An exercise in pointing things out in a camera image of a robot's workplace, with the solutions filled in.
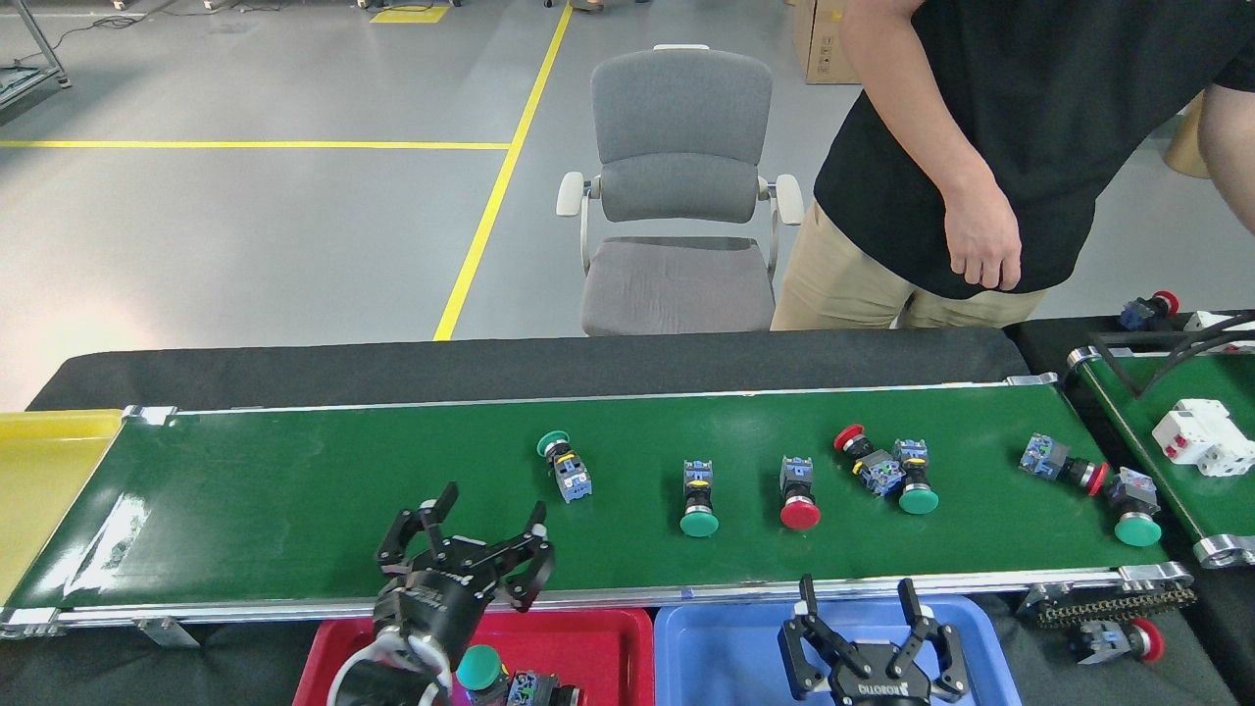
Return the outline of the person's right hand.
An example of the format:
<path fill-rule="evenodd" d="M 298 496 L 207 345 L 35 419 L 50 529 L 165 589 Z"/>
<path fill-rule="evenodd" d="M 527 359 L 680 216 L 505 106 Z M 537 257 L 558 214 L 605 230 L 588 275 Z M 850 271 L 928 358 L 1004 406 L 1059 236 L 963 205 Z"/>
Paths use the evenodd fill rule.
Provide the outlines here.
<path fill-rule="evenodd" d="M 951 270 L 963 281 L 1009 293 L 1022 282 L 1022 229 L 996 183 L 944 191 L 944 228 Z"/>

